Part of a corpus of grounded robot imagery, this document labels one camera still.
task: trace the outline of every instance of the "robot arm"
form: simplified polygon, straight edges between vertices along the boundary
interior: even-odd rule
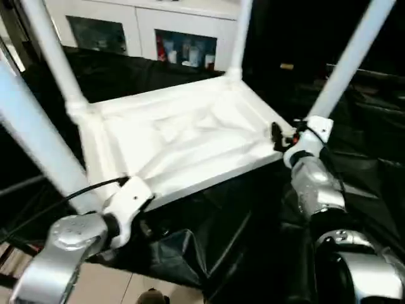
[[[125,245],[132,220],[152,197],[148,186],[132,177],[106,202],[103,214],[72,215],[55,222],[44,249],[17,282],[10,303],[65,303],[81,264],[103,250]]]
[[[327,142],[333,125],[330,119],[310,117],[307,124]],[[292,168],[291,184],[298,195],[299,210],[311,222],[316,239],[320,303],[363,303],[367,298],[402,303],[403,265],[398,267],[398,260],[392,263],[391,256],[379,253],[355,225],[345,220],[350,215],[344,197],[318,158],[322,147],[320,138],[305,130],[284,153],[286,166]]]

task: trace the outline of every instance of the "tiled floor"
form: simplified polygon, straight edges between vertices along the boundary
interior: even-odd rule
[[[27,256],[19,254],[9,262],[9,269],[21,272]],[[96,264],[83,264],[80,277],[68,304],[135,304],[149,288],[160,290],[171,304],[203,304],[200,291],[143,275],[131,274]],[[0,287],[0,304],[7,303],[10,290]]]

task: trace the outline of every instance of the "glass cabinet door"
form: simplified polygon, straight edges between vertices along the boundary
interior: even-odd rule
[[[227,70],[236,21],[154,9],[136,10],[143,57],[197,68]]]
[[[83,0],[46,0],[61,43],[141,56],[135,8]]]
[[[217,38],[155,30],[158,60],[214,70]]]
[[[76,16],[66,17],[78,48],[127,55],[121,23]]]

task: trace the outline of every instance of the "black cable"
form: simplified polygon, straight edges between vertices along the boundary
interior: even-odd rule
[[[3,251],[0,256],[0,268],[3,267],[4,263],[8,260],[10,255],[13,253],[14,247],[12,245],[8,245],[7,248]]]
[[[337,177],[337,180],[339,182],[340,190],[342,191],[343,198],[346,200],[346,187],[344,186],[343,178],[340,172],[336,169],[335,162],[333,161],[332,155],[333,152],[329,149],[328,144],[323,141],[322,137],[314,131],[311,127],[308,127],[307,125],[304,126],[304,129],[309,130],[312,134],[314,134],[319,141],[322,143],[322,146],[325,148],[325,150],[328,153],[329,156],[329,161],[330,161],[330,169],[332,170],[332,173]]]
[[[75,197],[77,197],[77,196],[79,196],[79,195],[82,195],[82,194],[84,194],[84,193],[86,193],[86,192],[89,192],[89,191],[91,191],[91,190],[97,189],[97,188],[99,188],[99,187],[103,187],[103,186],[105,186],[105,185],[112,184],[113,182],[119,182],[119,183],[121,183],[121,182],[127,181],[127,180],[128,180],[128,177],[119,177],[119,178],[116,178],[116,179],[106,180],[105,182],[100,182],[100,183],[98,183],[98,184],[91,185],[91,186],[86,187],[86,188],[83,188],[83,189],[81,189],[81,190],[79,190],[79,191],[77,191],[77,192],[74,192],[74,193],[72,193],[71,195],[68,195],[67,197],[65,197],[65,198],[61,199],[60,201],[56,202],[55,204],[52,204],[51,206],[45,208],[43,211],[41,211],[41,212],[35,214],[35,215],[34,215],[33,217],[31,217],[30,219],[26,220],[26,221],[23,222],[22,224],[18,225],[18,226],[15,227],[14,229],[12,229],[9,233],[7,233],[7,235],[6,235],[5,237],[3,237],[2,239],[0,239],[0,244],[3,244],[5,241],[8,240],[8,238],[9,238],[10,236],[12,236],[14,233],[16,233],[17,231],[19,231],[20,229],[24,228],[24,227],[25,227],[26,225],[28,225],[29,223],[35,221],[37,218],[39,218],[39,217],[42,216],[43,214],[45,214],[45,213],[51,211],[53,208],[55,208],[55,207],[57,207],[57,206],[59,206],[59,205],[61,205],[61,204],[63,204],[63,203],[66,203],[67,201],[71,200],[72,198],[75,198]]]
[[[29,201],[27,201],[24,204],[24,207],[21,209],[21,211],[18,212],[18,215],[15,216],[10,223],[7,225],[10,229],[14,228],[20,219],[23,218],[23,216],[29,211],[30,207],[32,207],[32,204],[34,204],[36,201],[41,201],[43,194],[46,192],[46,185],[43,185],[41,189],[35,193]]]
[[[23,189],[23,188],[25,188],[27,186],[30,186],[32,184],[35,184],[37,182],[41,182],[44,179],[45,179],[45,177],[43,175],[38,175],[38,176],[35,176],[35,177],[31,177],[30,179],[26,179],[26,180],[24,180],[22,182],[19,182],[19,183],[14,184],[14,185],[12,185],[10,187],[7,187],[6,189],[0,190],[0,197],[2,197],[4,195],[7,195],[7,194],[10,194],[10,193],[13,193],[13,192],[18,191],[18,190],[21,190],[21,189]]]
[[[11,236],[8,238],[7,242],[12,245],[12,247],[21,250],[27,255],[30,255],[32,257],[36,256],[39,252],[38,249],[35,249],[35,247],[30,246],[30,242],[23,242],[17,239],[15,236]]]

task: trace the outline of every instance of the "black cloth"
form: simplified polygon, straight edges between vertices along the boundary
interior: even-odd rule
[[[65,51],[92,103],[219,75],[142,58],[67,47]],[[32,66],[23,77],[82,161],[77,128],[66,116],[47,67]],[[267,87],[252,75],[246,81],[290,122],[305,116],[319,91],[285,73],[270,75]],[[345,181],[377,196],[349,195],[347,206],[380,242],[399,244],[395,249],[401,254],[403,105],[396,99],[353,91],[342,98],[332,116],[330,145],[338,171]],[[201,288],[210,303],[316,303],[313,240],[294,196],[289,195],[289,174],[279,161],[142,214],[134,221],[131,241],[109,265]],[[58,197],[49,184],[43,186],[46,195],[40,196],[41,204],[32,205],[32,213]],[[35,190],[19,193],[17,199],[6,198],[13,210],[3,215],[3,227],[9,227],[13,212],[33,198]],[[69,212],[68,207],[55,209],[18,237],[41,245],[49,226]]]

